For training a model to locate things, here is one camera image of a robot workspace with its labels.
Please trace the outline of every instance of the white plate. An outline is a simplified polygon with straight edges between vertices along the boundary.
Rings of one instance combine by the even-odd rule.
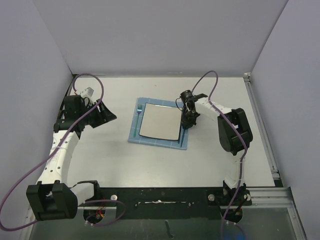
[[[140,136],[177,141],[180,135],[181,111],[177,107],[145,104]]]

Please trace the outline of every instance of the gray wall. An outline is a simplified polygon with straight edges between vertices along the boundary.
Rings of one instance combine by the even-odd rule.
[[[16,180],[48,156],[53,124],[71,73],[31,0],[0,2],[0,198]],[[26,188],[39,171],[9,197],[1,221],[18,227],[26,219]],[[0,239],[20,232],[0,230]]]
[[[250,72],[287,0],[33,0],[73,73]]]
[[[308,239],[320,236],[320,1],[289,0],[252,72],[281,178]]]

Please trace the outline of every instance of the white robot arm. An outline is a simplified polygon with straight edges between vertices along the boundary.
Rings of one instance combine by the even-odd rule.
[[[212,102],[217,108],[221,110],[223,114],[228,114],[232,112],[232,109],[229,107],[222,106],[216,102]],[[208,97],[201,98],[195,103],[195,109],[197,113],[209,117],[211,120],[216,121],[217,117],[220,116],[220,113],[215,110],[211,104],[209,103]],[[238,185],[239,180],[240,186],[243,186],[245,183],[245,178],[244,178],[244,164],[240,165],[240,158],[243,155],[243,150],[239,151],[235,156],[231,154],[226,154],[226,159],[228,159],[227,162],[227,172],[224,178],[224,182],[226,185],[230,188],[236,188]],[[240,166],[242,166],[242,176],[240,179]]]
[[[213,121],[218,121],[219,140],[223,149],[228,153],[228,171],[224,178],[224,183],[232,190],[235,189],[240,181],[242,187],[245,183],[244,164],[241,164],[240,158],[243,155],[244,147],[237,135],[226,123],[221,113],[215,110],[209,103],[208,96],[205,94],[193,95],[190,90],[184,91],[180,95],[183,102],[181,124],[184,129],[191,128],[196,124],[196,118],[201,114],[209,117]],[[234,128],[240,133],[247,147],[253,140],[252,132],[243,109],[231,109],[212,102],[220,111],[227,116]]]
[[[89,199],[101,198],[97,181],[78,182],[71,188],[66,185],[72,154],[85,126],[96,128],[117,118],[101,101],[98,107],[68,132],[71,125],[96,104],[92,100],[93,92],[94,90],[88,87],[83,91],[76,91],[76,95],[66,96],[63,99],[63,117],[57,119],[54,124],[50,154],[57,148],[58,151],[46,162],[36,185],[29,185],[26,191],[38,221],[74,218],[79,205]]]

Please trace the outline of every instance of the blue towel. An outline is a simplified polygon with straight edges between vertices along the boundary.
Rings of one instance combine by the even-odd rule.
[[[182,139],[182,134],[184,132],[182,127],[181,127],[181,130],[180,130],[180,138],[179,138],[178,141],[156,139],[156,138],[151,138],[151,137],[146,137],[146,136],[140,136],[138,134],[139,130],[140,130],[140,127],[141,127],[142,118],[143,118],[143,115],[144,115],[146,103],[157,104],[157,105],[161,105],[161,106],[177,107],[176,103],[174,101],[166,101],[166,100],[160,100],[160,99],[154,99],[154,98],[139,97],[136,100],[136,104],[135,104],[135,109],[134,109],[134,113],[133,113],[133,118],[132,118],[132,123],[131,123],[131,129],[130,129],[130,133],[129,133],[128,142],[136,143],[136,144],[151,145],[151,146],[156,146],[156,147],[170,148],[170,149],[187,150],[187,146],[188,146],[188,130],[185,130],[182,146],[181,146],[181,143],[180,143],[180,141]],[[136,127],[137,116],[138,116],[138,114],[137,114],[138,104],[142,104],[143,108],[142,108],[142,113],[139,114],[138,125]],[[182,102],[177,102],[177,105],[180,108],[182,108],[183,103]],[[134,137],[135,127],[136,127],[137,134]]]

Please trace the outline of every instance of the black joint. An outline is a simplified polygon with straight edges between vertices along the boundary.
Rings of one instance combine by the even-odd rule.
[[[180,98],[183,103],[181,125],[183,129],[189,129],[193,125],[196,125],[197,117],[200,116],[196,111],[195,102],[201,98],[206,98],[207,95],[201,93],[199,95],[193,95],[190,90],[183,91],[180,94]]]
[[[253,140],[253,134],[245,111],[242,108],[237,108],[226,113],[225,116],[233,125],[237,126],[236,130],[244,140],[246,147],[249,148],[250,142]],[[239,151],[244,149],[240,138],[221,115],[218,116],[217,120],[219,140],[222,148],[226,152],[231,152],[234,156],[237,155]]]
[[[29,185],[26,197],[38,221],[73,219],[77,214],[78,199],[64,183]]]

